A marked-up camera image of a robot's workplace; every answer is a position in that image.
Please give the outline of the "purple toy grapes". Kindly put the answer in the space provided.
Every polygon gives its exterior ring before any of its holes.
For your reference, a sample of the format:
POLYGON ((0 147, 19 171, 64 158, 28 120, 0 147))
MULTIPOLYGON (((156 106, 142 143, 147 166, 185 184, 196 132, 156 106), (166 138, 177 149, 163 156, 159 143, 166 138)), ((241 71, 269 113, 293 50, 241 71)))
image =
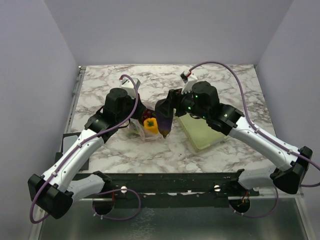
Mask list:
POLYGON ((151 110, 151 109, 146 109, 143 113, 142 113, 142 119, 149 119, 149 118, 156 118, 155 115, 155 111, 151 110))

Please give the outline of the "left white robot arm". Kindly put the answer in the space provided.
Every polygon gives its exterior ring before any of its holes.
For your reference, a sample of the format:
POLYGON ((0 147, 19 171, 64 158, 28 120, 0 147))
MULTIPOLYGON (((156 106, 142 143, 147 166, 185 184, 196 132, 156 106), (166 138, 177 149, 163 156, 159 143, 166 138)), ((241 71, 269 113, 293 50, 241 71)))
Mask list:
POLYGON ((35 206, 43 209, 48 216, 59 219, 73 203, 85 197, 97 195, 103 198, 128 190, 126 187, 116 189, 112 179, 100 171, 81 180, 74 180, 74 177, 90 156, 124 123, 137 117, 140 103, 136 86, 111 89, 104 105, 88 119, 73 145, 42 175, 33 174, 29 178, 29 219, 33 224, 39 223, 33 217, 35 206))

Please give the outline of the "green perforated plastic basket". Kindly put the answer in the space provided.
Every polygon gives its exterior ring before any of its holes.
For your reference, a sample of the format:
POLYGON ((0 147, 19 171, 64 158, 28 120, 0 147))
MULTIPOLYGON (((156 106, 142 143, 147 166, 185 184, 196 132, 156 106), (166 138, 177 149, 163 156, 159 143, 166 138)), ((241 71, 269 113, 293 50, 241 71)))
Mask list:
POLYGON ((204 119, 195 119, 186 114, 177 120, 196 153, 228 139, 211 129, 204 119))

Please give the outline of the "clear zip top bag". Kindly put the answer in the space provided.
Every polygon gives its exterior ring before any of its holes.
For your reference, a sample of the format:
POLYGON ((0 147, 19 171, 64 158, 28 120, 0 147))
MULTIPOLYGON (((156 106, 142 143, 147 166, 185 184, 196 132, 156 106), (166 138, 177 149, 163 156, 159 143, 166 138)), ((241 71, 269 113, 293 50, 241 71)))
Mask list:
POLYGON ((128 133, 140 137, 144 142, 159 140, 162 135, 158 129, 155 111, 147 108, 139 119, 131 118, 128 133))

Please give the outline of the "dark purple toy eggplant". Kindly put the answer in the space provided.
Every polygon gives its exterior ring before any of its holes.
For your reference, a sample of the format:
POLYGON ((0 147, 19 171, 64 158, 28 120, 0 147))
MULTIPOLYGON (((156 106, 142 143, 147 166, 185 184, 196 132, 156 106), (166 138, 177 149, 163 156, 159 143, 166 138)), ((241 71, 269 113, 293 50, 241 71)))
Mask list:
POLYGON ((163 114, 158 113, 156 120, 159 133, 166 139, 172 130, 173 116, 164 116, 163 114))

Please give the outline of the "yellow toy bell pepper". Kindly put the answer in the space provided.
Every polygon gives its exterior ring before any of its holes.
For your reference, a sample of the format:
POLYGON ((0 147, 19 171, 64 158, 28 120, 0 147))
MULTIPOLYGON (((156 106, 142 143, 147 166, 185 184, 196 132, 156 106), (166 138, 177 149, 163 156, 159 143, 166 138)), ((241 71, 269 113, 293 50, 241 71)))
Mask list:
POLYGON ((143 122, 143 126, 147 131, 151 132, 152 134, 158 134, 159 132, 156 118, 147 118, 143 122))

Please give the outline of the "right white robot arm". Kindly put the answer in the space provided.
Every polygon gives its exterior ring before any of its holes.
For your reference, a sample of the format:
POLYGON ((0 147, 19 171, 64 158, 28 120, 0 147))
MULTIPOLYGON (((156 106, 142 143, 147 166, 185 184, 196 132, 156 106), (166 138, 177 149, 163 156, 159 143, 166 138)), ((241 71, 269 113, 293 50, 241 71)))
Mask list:
POLYGON ((241 170, 229 189, 240 196, 257 187, 276 187, 287 194, 296 194, 306 175, 312 150, 284 143, 256 125, 250 125, 237 108, 221 103, 217 89, 207 81, 195 83, 191 91, 171 89, 165 99, 157 101, 155 114, 158 130, 167 137, 173 117, 185 114, 201 118, 213 130, 237 139, 253 148, 273 163, 273 166, 241 170))

